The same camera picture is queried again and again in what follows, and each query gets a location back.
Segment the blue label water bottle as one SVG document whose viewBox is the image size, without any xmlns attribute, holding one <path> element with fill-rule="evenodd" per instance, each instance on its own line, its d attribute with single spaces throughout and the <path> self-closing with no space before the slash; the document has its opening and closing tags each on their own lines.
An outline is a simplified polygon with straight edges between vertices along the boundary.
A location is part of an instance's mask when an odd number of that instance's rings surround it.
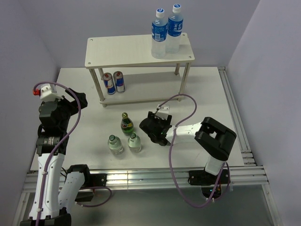
<svg viewBox="0 0 301 226">
<path fill-rule="evenodd" d="M 167 36 L 167 19 L 165 18 L 165 10 L 158 8 L 156 10 L 156 18 L 151 25 L 151 54 L 154 58 L 163 58 L 166 54 L 166 36 Z"/>
<path fill-rule="evenodd" d="M 181 5 L 174 4 L 172 13 L 167 21 L 167 38 L 166 38 L 166 52 L 175 54 L 180 48 L 180 39 L 183 28 L 183 16 L 181 13 Z"/>
</svg>

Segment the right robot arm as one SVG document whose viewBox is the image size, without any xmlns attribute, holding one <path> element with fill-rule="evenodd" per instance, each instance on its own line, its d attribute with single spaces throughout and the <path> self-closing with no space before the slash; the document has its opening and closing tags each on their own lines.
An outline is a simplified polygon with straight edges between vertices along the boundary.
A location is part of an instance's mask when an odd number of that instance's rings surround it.
<svg viewBox="0 0 301 226">
<path fill-rule="evenodd" d="M 148 112 L 139 128 L 150 140 L 160 146 L 172 147 L 178 143 L 197 142 L 209 154 L 204 170 L 195 176 L 190 174 L 189 183 L 198 181 L 200 186 L 212 186 L 220 177 L 222 165 L 228 160 L 237 138 L 236 133 L 212 117 L 186 126 L 171 125 L 172 116 Z"/>
</svg>

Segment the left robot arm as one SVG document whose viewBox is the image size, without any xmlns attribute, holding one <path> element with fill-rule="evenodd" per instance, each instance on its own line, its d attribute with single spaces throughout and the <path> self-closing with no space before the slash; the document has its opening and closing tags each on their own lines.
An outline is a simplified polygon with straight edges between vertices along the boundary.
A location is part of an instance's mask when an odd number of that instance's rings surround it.
<svg viewBox="0 0 301 226">
<path fill-rule="evenodd" d="M 59 96 L 54 86 L 46 84 L 33 93 L 40 96 L 40 126 L 36 142 L 38 181 L 32 209 L 22 226 L 70 226 L 71 209 L 80 188 L 90 186 L 92 177 L 86 164 L 72 165 L 63 187 L 59 188 L 61 169 L 69 140 L 70 117 L 80 116 L 88 103 L 85 93 L 65 92 L 73 101 Z"/>
</svg>

